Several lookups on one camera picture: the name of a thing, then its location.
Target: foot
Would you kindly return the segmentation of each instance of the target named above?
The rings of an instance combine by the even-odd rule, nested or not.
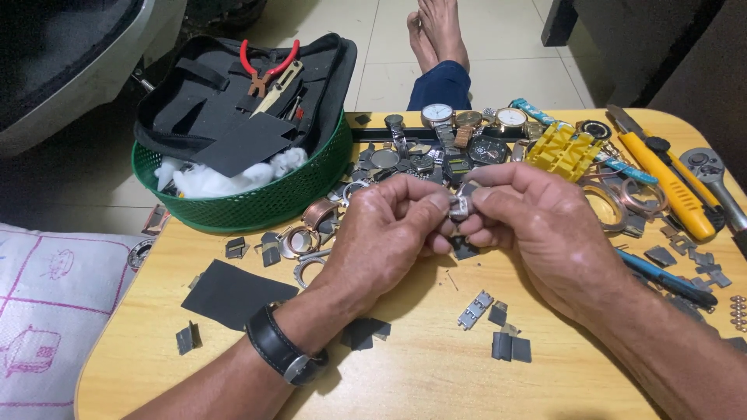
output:
[[[423,31],[420,15],[412,12],[407,16],[407,29],[410,31],[410,46],[418,59],[423,74],[429,72],[438,64],[438,55]]]
[[[439,61],[453,60],[469,72],[467,47],[459,28],[456,0],[418,0],[420,20]]]

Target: wooden table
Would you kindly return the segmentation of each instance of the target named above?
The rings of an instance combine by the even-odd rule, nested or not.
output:
[[[607,121],[602,110],[551,111],[561,120]],[[357,127],[348,117],[351,126]],[[644,128],[672,142],[679,156],[707,146],[689,124],[668,114],[631,110]],[[384,114],[372,114],[382,124]],[[406,125],[420,124],[418,113],[406,114]],[[354,156],[359,152],[356,145]],[[730,175],[726,185],[744,206],[747,197]],[[274,229],[277,232],[285,224]],[[642,255],[654,245],[667,248],[661,220],[649,224],[642,239],[614,236]],[[263,232],[247,236],[252,246]],[[146,264],[109,321],[85,365],[75,396],[78,417],[118,419],[185,379],[243,336],[215,321],[182,309],[187,285],[213,259],[223,259],[230,238],[210,235],[172,219]],[[698,251],[711,252],[734,284],[717,289],[718,309],[705,315],[722,336],[741,335],[729,323],[729,297],[747,295],[747,263],[721,232]],[[677,275],[694,277],[695,264],[672,252]],[[296,285],[294,262],[284,259],[263,268],[249,253],[232,264],[263,277]],[[558,318],[534,291],[519,261],[502,250],[457,263],[452,257],[416,264],[370,315],[392,323],[386,342],[351,353],[329,346],[331,368],[313,385],[299,389],[279,415],[281,419],[655,419],[646,397],[583,328]],[[454,285],[447,277],[453,277]],[[499,327],[481,318],[465,332],[456,318],[485,289],[508,303],[508,322],[532,342],[533,362],[497,361],[490,357],[492,333]],[[204,346],[179,356],[175,333],[192,320],[199,324]]]

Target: white watch dial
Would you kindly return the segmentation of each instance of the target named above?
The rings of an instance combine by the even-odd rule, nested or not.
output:
[[[449,105],[444,104],[428,105],[427,107],[423,108],[423,117],[426,117],[428,120],[432,121],[446,120],[447,118],[451,117],[453,113],[454,110],[451,109]]]
[[[506,108],[498,112],[497,119],[506,126],[520,126],[527,122],[527,115],[521,110]]]

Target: man's right hand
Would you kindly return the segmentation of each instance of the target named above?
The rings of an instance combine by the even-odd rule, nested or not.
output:
[[[581,324],[635,285],[581,188],[524,163],[481,167],[472,200],[479,214],[459,227],[478,247],[517,249],[540,295]]]

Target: green plastic basket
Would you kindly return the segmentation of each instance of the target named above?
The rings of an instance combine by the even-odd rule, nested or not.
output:
[[[353,134],[340,116],[327,144],[304,165],[262,188],[230,197],[185,199],[156,191],[153,171],[161,155],[142,147],[132,148],[132,171],[140,182],[185,225],[206,232],[240,232],[275,226],[301,215],[309,204],[332,190],[350,162]]]

